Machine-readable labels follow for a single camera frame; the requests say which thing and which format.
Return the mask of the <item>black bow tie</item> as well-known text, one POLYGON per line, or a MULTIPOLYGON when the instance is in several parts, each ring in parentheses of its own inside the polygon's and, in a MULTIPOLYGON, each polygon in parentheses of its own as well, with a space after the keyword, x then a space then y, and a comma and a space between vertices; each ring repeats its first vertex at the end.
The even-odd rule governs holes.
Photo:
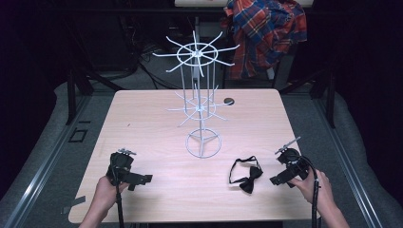
POLYGON ((230 184, 237 183, 240 189, 247 193, 252 194, 254 187, 255 187, 255 180, 258 179, 263 174, 263 171, 259 165, 259 161, 255 156, 251 156, 247 159, 235 159, 234 163, 231 166, 228 182, 230 184), (243 177, 238 180, 232 180, 232 172, 234 171, 235 167, 239 163, 248 163, 249 164, 249 176, 243 177))

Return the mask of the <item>white wire display rack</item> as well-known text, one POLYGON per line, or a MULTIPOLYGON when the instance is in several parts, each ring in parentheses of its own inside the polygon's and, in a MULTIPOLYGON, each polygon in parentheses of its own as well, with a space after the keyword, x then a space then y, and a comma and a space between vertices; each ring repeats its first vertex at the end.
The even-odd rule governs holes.
POLYGON ((216 47, 216 42, 221 36, 220 32, 214 39, 205 43, 199 40, 196 32, 193 32, 193 41, 187 44, 181 44, 166 37, 176 50, 173 53, 154 53, 156 57, 172 57, 177 61, 177 64, 166 72, 181 73, 182 91, 176 92, 176 96, 182 99, 183 105, 169 108, 169 111, 181 111, 184 114, 184 120, 180 126, 188 122, 198 124, 187 134, 185 149, 189 154, 200 159, 215 156, 222 145, 221 135, 209 128, 206 125, 207 121, 211 118, 225 121, 225 118, 218 113, 218 108, 234 103, 232 100, 229 102, 216 100, 216 93, 219 90, 219 85, 216 84, 216 66, 232 67, 234 65, 221 60, 220 55, 238 48, 238 46, 216 47))

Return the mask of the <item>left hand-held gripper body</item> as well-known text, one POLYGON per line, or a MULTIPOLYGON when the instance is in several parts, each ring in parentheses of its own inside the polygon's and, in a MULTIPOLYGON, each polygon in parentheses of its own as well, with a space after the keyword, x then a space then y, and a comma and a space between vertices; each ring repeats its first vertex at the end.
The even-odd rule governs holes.
POLYGON ((110 155, 106 176, 113 186, 120 185, 122 182, 126 182, 130 186, 135 185, 133 180, 127 179, 132 176, 130 172, 131 164, 134 161, 132 155, 135 155, 135 152, 125 148, 118 149, 110 155))

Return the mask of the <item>black metal stand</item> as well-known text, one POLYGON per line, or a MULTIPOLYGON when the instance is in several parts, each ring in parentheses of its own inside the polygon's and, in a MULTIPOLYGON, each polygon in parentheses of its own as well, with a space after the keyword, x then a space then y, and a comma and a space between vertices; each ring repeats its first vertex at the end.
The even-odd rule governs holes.
POLYGON ((281 89, 279 93, 288 94, 309 82, 314 83, 309 92, 312 99, 319 99, 323 96, 324 92, 326 92, 325 119, 330 127, 335 128, 334 110, 336 98, 336 76, 335 71, 331 67, 328 66, 309 74, 281 89))
POLYGON ((93 69, 73 64, 72 69, 67 75, 68 115, 66 125, 71 124, 77 115, 76 89, 79 89, 85 96, 91 96, 93 94, 94 88, 89 81, 90 79, 95 80, 114 91, 123 90, 121 86, 112 83, 93 69))

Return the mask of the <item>grey tape strip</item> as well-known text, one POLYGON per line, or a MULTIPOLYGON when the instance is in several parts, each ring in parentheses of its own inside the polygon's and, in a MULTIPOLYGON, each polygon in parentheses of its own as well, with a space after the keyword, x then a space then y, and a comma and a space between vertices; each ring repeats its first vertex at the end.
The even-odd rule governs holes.
POLYGON ((81 197, 79 197, 77 199, 72 200, 68 205, 63 206, 61 208, 61 214, 62 215, 68 214, 73 206, 76 206, 78 204, 84 203, 85 201, 86 201, 85 196, 81 196, 81 197))

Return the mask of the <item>aluminium floor rail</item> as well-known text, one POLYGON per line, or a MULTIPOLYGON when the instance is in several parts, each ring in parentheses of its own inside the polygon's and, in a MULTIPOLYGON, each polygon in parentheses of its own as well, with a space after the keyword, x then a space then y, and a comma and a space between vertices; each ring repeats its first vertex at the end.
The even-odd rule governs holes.
POLYGON ((33 147, 27 161, 0 200, 0 228, 21 227, 37 198, 43 192, 62 152, 67 138, 86 111, 92 97, 79 99, 73 120, 67 121, 67 100, 59 98, 49 121, 33 147))
POLYGON ((313 104, 317 110, 319 118, 325 126, 326 131, 331 137, 331 140, 336 149, 337 161, 343 171, 343 175, 349 183, 350 189, 355 197, 363 218, 369 228, 383 228, 383 225, 376 213, 374 206, 370 200, 367 191, 365 190, 358 174, 353 166, 353 163, 347 153, 347 150, 339 137, 337 129, 331 127, 325 114, 326 108, 321 100, 313 100, 313 104))

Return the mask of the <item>person's right hand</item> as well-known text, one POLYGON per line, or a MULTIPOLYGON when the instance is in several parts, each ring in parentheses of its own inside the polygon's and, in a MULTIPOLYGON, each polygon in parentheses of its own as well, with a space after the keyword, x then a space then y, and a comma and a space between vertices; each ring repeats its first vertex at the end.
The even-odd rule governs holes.
POLYGON ((324 172, 310 169, 308 177, 305 180, 293 178, 290 180, 290 183, 296 186, 302 196, 311 204, 314 203, 315 184, 318 184, 317 210, 321 215, 335 205, 332 186, 324 172))

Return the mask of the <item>red blue plaid shirt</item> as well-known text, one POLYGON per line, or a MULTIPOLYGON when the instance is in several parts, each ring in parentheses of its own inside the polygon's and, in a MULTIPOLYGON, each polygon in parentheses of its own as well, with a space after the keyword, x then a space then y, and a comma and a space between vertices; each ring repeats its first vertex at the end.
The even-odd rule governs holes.
POLYGON ((307 40, 306 14, 296 0, 228 0, 237 46, 228 78, 255 77, 272 68, 293 44, 307 40))

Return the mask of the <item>person's left hand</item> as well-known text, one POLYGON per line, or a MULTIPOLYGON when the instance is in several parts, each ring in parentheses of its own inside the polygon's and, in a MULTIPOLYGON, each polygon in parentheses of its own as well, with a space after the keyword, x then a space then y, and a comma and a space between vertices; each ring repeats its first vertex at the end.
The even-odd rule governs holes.
POLYGON ((108 177, 101 177, 96 185, 91 208, 100 214, 107 212, 116 202, 116 194, 122 193, 127 187, 126 182, 114 186, 108 177))

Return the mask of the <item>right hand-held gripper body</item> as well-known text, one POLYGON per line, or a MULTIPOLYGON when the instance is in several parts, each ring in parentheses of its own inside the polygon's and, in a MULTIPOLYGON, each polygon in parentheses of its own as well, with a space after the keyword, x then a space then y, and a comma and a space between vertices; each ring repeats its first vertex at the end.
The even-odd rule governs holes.
POLYGON ((276 155, 278 155, 278 161, 285 165, 285 170, 291 170, 296 177, 305 180, 309 174, 311 161, 302 156, 295 148, 291 148, 291 145, 298 140, 299 137, 296 137, 292 141, 286 143, 276 152, 276 155))

